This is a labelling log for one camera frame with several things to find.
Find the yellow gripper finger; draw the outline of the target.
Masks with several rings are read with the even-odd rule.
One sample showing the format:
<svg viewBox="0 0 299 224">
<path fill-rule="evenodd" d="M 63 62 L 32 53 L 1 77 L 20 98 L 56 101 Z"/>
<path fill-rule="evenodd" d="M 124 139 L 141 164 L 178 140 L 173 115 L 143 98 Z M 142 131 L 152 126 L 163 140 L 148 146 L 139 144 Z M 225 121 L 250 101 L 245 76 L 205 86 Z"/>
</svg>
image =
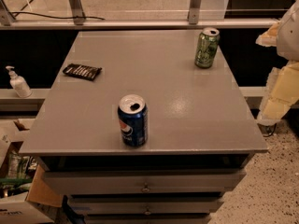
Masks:
<svg viewBox="0 0 299 224">
<path fill-rule="evenodd" d="M 255 43 L 263 47 L 275 47 L 277 45 L 278 27 L 278 22 L 273 24 L 266 32 L 257 37 Z"/>
<path fill-rule="evenodd" d="M 274 67 L 266 81 L 257 122 L 263 126 L 273 126 L 298 100 L 299 62 L 288 61 L 281 69 Z"/>
</svg>

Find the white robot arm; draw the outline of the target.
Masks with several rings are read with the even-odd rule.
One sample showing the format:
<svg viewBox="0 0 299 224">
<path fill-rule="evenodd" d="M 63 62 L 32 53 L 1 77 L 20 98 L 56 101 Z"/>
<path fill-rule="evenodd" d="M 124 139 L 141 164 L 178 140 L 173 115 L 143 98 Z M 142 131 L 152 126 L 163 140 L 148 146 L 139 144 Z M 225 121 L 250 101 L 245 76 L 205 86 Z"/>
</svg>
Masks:
<svg viewBox="0 0 299 224">
<path fill-rule="evenodd" d="M 276 47 L 278 56 L 288 61 L 281 69 L 273 68 L 270 72 L 259 107 L 257 122 L 272 126 L 299 100 L 299 0 L 280 21 L 259 35 L 256 43 Z"/>
</svg>

